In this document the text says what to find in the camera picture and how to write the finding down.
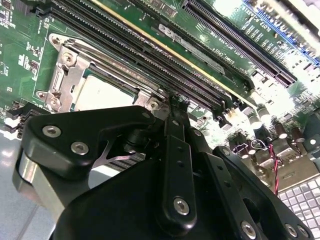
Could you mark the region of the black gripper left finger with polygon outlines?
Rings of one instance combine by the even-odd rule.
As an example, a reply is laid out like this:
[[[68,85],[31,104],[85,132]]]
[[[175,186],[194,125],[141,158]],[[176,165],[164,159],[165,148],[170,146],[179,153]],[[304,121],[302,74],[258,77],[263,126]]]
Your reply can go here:
[[[19,173],[58,222],[74,199],[140,162],[192,167],[185,132],[175,99],[164,120],[137,105],[38,115],[23,130]]]

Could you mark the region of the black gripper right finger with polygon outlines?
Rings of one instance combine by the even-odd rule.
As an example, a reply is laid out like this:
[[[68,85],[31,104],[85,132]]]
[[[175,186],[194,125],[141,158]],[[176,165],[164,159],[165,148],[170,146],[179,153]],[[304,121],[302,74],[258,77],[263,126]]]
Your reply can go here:
[[[211,149],[191,127],[189,101],[179,113],[191,146],[193,168],[200,171],[198,216],[216,240],[312,240],[312,231],[227,148]]]

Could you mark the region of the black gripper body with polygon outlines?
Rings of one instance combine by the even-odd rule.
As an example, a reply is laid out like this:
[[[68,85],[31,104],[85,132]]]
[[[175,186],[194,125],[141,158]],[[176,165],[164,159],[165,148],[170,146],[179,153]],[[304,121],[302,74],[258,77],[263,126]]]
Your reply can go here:
[[[145,160],[74,199],[54,240],[237,240],[211,184],[189,160]]]

